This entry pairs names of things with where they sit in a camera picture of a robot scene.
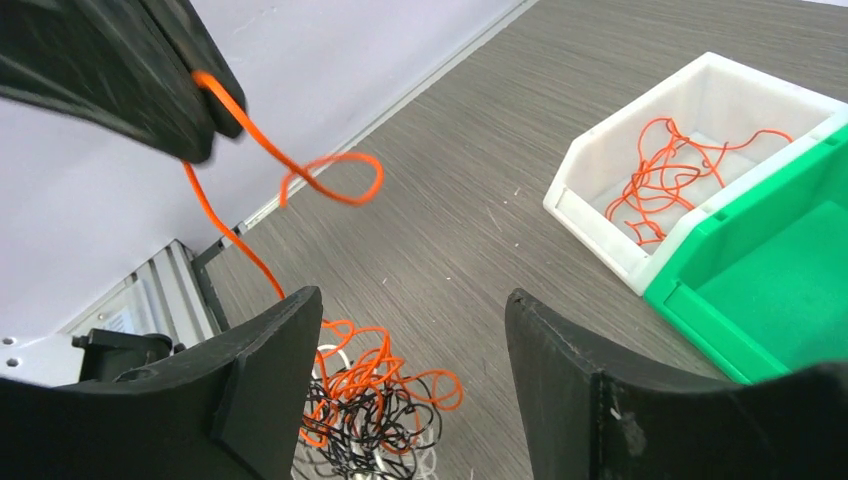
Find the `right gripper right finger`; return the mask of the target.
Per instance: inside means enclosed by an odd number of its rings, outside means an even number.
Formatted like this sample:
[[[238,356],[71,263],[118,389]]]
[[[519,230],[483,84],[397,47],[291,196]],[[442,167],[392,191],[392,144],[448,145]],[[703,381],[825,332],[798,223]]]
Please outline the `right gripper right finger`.
[[[680,370],[517,289],[505,334],[537,479],[843,479],[847,367],[751,385]]]

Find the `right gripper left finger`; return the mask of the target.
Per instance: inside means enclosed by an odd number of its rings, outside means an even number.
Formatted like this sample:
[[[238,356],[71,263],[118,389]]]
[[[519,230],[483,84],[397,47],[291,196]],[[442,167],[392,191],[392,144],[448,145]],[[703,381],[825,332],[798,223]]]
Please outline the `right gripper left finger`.
[[[112,382],[1,383],[5,479],[287,479],[319,288]]]

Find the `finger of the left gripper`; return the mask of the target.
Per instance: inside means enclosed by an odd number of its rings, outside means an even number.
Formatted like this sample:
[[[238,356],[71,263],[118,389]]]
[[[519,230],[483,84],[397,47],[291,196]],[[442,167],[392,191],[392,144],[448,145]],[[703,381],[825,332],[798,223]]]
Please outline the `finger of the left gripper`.
[[[4,1],[1,95],[203,163],[215,126],[138,1]]]
[[[139,49],[144,140],[238,138],[230,105],[246,109],[236,76],[189,1],[141,1],[147,45]]]

